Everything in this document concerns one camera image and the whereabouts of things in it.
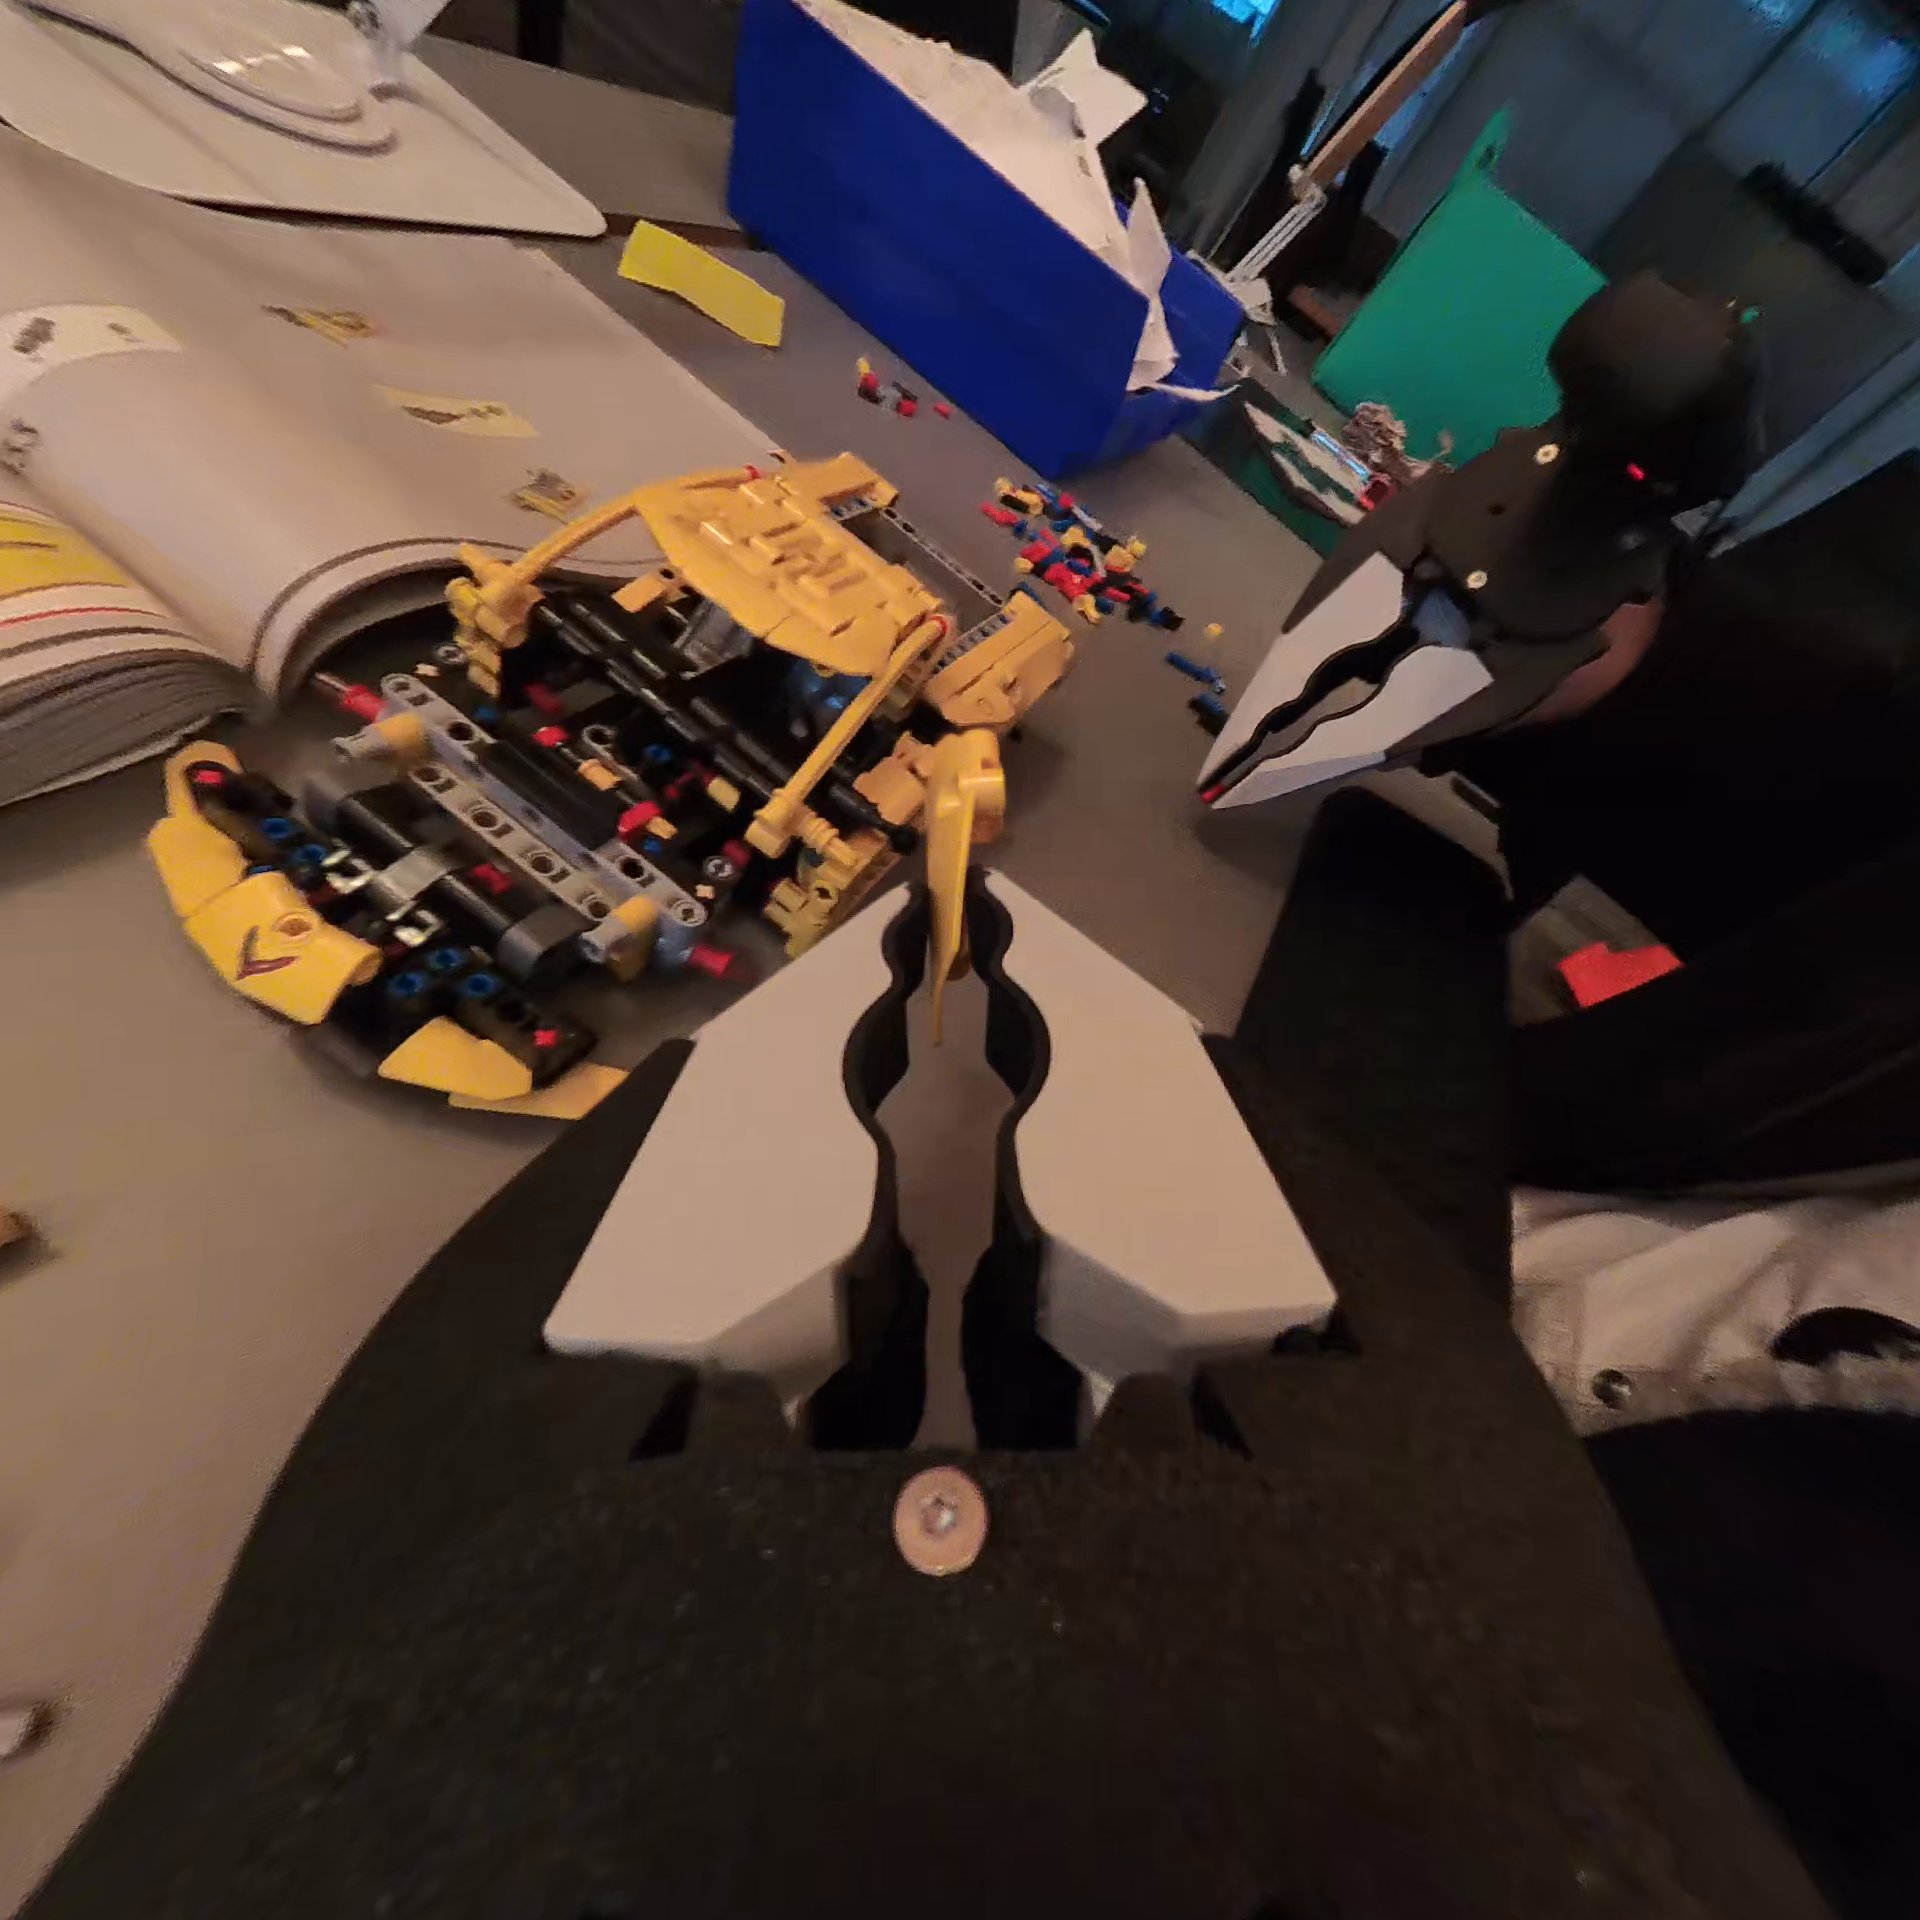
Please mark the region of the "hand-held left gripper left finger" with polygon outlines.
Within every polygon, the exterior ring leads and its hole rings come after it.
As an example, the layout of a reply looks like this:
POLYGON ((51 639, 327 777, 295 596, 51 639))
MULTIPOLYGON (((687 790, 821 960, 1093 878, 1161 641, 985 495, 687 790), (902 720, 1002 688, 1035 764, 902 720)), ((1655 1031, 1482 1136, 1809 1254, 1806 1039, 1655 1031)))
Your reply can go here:
POLYGON ((905 886, 707 1022, 546 1350, 755 1376, 813 1436, 915 1436, 918 1267, 878 1110, 917 985, 905 886))

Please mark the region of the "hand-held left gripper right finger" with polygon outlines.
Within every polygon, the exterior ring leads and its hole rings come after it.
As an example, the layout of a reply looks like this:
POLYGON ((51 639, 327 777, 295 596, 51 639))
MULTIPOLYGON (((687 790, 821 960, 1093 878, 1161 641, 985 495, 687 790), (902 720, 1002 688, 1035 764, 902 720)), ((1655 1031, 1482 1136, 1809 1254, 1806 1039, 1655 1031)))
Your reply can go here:
POLYGON ((977 1265, 977 1427, 1085 1427, 1133 1376, 1325 1334, 1337 1296, 1209 1036, 1009 878, 977 878, 1011 1106, 977 1265))

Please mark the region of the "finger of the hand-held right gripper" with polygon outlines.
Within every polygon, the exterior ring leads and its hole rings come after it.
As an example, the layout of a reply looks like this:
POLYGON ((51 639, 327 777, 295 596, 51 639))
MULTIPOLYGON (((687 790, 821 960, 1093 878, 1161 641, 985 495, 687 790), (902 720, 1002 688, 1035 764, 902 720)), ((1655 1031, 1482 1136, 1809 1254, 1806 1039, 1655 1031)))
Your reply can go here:
POLYGON ((1314 718, 1287 746, 1294 732, 1287 711, 1305 697, 1311 671, 1291 641, 1275 643, 1206 755, 1205 807, 1255 807, 1381 771, 1405 738, 1494 686, 1471 650, 1420 646, 1381 686, 1343 711, 1314 718))
POLYGON ((1386 718, 1362 722, 1354 747, 1311 746, 1386 696, 1389 671, 1407 652, 1405 596, 1403 570, 1382 556, 1332 588, 1311 584, 1229 708, 1195 794, 1305 795, 1414 764, 1420 755, 1403 744, 1410 722, 1386 718))

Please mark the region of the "slim yellow brick piece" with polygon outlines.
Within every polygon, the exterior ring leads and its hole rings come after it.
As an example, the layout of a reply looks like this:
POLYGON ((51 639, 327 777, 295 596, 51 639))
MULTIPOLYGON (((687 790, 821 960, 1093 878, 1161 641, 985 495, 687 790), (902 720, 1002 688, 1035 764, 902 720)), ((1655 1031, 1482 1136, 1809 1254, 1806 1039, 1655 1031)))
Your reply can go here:
POLYGON ((1002 834, 1005 775, 999 735, 949 735, 929 758, 922 849, 929 894, 929 1039, 945 1046, 950 983, 969 971, 969 878, 974 854, 1002 834))

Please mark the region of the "yellow brick car model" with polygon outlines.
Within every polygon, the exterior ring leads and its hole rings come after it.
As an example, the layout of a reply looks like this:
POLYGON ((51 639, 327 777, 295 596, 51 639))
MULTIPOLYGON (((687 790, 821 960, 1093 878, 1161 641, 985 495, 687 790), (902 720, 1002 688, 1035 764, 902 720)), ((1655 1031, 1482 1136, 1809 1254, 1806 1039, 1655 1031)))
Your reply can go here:
POLYGON ((227 991, 348 1065, 545 1089, 609 1065, 578 977, 725 978, 737 904, 799 959, 924 856, 931 750, 971 728, 899 688, 961 572, 855 456, 637 488, 516 560, 468 546, 431 659, 330 691, 354 720, 331 782, 290 795, 195 742, 149 859, 227 991))

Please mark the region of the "person's right forearm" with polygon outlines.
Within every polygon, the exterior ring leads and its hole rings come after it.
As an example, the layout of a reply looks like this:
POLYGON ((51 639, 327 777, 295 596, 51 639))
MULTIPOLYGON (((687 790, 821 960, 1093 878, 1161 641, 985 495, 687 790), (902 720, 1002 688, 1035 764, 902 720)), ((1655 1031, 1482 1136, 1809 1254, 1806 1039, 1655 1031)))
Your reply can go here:
POLYGON ((1693 955, 1915 844, 1915 460, 1707 563, 1550 755, 1556 876, 1693 955))

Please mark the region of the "desk lamp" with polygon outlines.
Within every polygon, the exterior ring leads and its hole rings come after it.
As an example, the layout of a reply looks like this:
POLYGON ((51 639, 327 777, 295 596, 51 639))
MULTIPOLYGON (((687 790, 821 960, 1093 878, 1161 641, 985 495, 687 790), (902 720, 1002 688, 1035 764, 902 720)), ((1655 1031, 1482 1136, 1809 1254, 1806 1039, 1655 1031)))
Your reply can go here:
POLYGON ((1501 10, 1509 10, 1509 3, 1454 3, 1443 7, 1401 55, 1364 82, 1354 108, 1325 137, 1309 144, 1303 161, 1289 168, 1287 209, 1234 259, 1227 267, 1227 283, 1259 281, 1266 267, 1311 230, 1325 210, 1332 188, 1387 121, 1403 111, 1485 16, 1501 10))

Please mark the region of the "dark green tray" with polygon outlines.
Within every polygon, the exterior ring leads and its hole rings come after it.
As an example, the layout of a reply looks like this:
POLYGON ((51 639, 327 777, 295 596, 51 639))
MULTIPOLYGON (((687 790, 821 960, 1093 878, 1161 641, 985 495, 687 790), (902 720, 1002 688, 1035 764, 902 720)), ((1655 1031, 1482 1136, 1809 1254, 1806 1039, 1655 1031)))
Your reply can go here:
POLYGON ((1366 465, 1259 380, 1244 377, 1234 399, 1251 436, 1252 471, 1275 489, 1281 514, 1291 514, 1303 540, 1321 552, 1401 492, 1389 471, 1366 465))

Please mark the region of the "yellow brick wing piece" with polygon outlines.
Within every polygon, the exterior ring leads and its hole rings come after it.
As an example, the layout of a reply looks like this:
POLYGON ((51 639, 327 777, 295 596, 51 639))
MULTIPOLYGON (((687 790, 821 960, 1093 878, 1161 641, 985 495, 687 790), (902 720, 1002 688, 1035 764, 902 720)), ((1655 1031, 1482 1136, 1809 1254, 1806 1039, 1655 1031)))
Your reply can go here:
POLYGON ((577 1064, 548 1086, 523 1095, 446 1095, 446 1100, 460 1113, 573 1123, 591 1113, 626 1081, 626 1070, 577 1064))

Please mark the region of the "green corrugated box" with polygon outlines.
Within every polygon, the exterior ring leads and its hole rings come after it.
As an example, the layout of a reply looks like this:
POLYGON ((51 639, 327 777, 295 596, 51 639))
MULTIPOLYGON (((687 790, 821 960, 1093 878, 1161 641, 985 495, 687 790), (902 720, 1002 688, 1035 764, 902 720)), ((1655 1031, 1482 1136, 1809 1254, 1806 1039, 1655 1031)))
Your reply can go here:
POLYGON ((1465 465, 1506 427, 1546 424, 1559 404, 1553 342, 1604 287, 1500 185, 1510 118, 1500 111, 1477 135, 1446 193, 1311 366, 1311 386, 1342 414, 1381 402, 1398 418, 1417 460, 1465 465))

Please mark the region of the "black studded mat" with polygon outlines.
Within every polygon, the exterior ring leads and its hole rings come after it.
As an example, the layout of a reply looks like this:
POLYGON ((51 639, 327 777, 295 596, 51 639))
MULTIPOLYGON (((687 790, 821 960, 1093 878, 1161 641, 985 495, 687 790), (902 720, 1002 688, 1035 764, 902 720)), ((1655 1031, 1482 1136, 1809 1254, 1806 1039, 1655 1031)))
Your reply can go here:
POLYGON ((1311 817, 1234 1043, 1357 1155, 1500 1318, 1514 1305, 1505 880, 1401 804, 1311 817))

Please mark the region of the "red fabric tag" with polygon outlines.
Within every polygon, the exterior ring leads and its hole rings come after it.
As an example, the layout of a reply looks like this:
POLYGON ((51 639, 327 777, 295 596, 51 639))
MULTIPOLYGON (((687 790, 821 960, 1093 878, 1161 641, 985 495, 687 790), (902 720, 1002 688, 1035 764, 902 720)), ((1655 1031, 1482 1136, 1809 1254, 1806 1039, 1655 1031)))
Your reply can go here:
POLYGON ((1606 943, 1594 943, 1563 955, 1555 966, 1555 971, 1572 1007, 1577 1011, 1590 1011, 1677 975, 1683 967, 1684 960, 1665 944, 1620 948, 1606 943))

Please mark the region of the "white shirt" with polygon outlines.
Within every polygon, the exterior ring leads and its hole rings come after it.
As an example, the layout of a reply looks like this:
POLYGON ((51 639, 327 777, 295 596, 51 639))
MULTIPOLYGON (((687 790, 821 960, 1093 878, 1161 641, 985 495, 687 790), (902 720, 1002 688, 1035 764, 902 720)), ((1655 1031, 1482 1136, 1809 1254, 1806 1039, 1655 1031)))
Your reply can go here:
POLYGON ((1918 1414, 1915 1183, 1510 1195, 1510 1318, 1574 1433, 1918 1414))

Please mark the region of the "blue plastic bin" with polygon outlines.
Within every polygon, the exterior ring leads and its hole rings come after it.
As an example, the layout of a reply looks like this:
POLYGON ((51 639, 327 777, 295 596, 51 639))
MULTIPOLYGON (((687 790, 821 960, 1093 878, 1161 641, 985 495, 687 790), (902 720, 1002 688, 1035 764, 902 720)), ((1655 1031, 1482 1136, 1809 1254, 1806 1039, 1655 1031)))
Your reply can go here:
POLYGON ((1130 388, 1145 295, 802 6, 741 10, 727 212, 1042 478, 1222 399, 1241 305, 1212 272, 1171 259, 1171 382, 1130 388))

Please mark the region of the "white crumpled paper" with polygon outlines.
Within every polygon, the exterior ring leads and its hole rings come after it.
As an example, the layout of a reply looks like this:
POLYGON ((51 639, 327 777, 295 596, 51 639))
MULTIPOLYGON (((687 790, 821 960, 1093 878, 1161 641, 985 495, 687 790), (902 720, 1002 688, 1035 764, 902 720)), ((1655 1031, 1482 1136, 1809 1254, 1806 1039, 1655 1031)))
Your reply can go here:
POLYGON ((1179 360, 1164 303, 1173 250, 1147 185, 1133 180, 1121 206, 1097 148, 1140 114, 1145 96, 1101 66, 1091 31, 1015 82, 852 6, 802 3, 799 12, 1145 300, 1126 391, 1171 393, 1179 360))

